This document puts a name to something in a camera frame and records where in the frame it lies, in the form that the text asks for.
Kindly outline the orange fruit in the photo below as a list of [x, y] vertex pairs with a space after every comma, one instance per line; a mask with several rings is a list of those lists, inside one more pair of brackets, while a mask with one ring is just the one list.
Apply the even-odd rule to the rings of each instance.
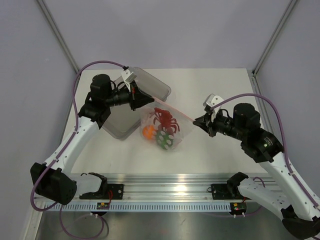
[[142, 129], [142, 135], [147, 140], [154, 140], [156, 137], [157, 131], [153, 125], [146, 125]]

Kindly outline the green bell pepper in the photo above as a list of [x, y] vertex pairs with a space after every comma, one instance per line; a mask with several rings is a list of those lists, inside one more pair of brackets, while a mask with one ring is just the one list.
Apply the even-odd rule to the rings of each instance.
[[163, 130], [159, 130], [156, 133], [155, 142], [163, 150], [169, 150], [174, 145], [174, 137], [173, 137], [173, 135], [171, 135]]

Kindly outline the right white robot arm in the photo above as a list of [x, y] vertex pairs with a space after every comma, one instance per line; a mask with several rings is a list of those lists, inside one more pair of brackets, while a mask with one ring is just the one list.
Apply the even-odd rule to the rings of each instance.
[[226, 182], [228, 195], [257, 202], [276, 215], [285, 229], [299, 240], [319, 239], [320, 213], [308, 198], [314, 194], [304, 182], [297, 183], [300, 177], [291, 163], [285, 161], [283, 145], [272, 133], [261, 128], [259, 112], [249, 103], [237, 104], [232, 117], [224, 116], [221, 109], [211, 108], [212, 105], [204, 104], [205, 114], [193, 124], [210, 137], [220, 133], [239, 140], [244, 153], [268, 172], [284, 193], [281, 197], [238, 172]]

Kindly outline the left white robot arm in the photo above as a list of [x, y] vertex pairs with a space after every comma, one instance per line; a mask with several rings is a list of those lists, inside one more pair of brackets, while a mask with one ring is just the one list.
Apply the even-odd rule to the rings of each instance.
[[33, 188], [30, 202], [34, 206], [34, 195], [52, 200], [55, 204], [67, 205], [76, 195], [77, 182], [69, 177], [71, 170], [84, 147], [102, 128], [111, 115], [111, 108], [128, 104], [135, 111], [154, 98], [142, 91], [133, 71], [122, 74], [124, 86], [112, 88], [107, 74], [93, 77], [84, 105], [75, 111], [75, 126], [66, 139], [44, 163], [34, 163], [30, 169]]

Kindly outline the clear zip top bag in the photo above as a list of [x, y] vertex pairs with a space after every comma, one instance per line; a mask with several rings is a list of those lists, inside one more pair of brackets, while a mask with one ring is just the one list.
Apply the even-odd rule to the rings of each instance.
[[193, 119], [158, 98], [139, 114], [142, 138], [164, 151], [176, 149], [194, 129]]

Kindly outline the red toy lobster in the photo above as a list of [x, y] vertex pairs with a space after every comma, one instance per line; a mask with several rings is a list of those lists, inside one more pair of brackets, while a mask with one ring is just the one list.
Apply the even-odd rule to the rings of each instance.
[[155, 107], [149, 118], [152, 118], [153, 125], [161, 131], [167, 132], [170, 135], [175, 135], [180, 132], [180, 126], [177, 119], [165, 109]]

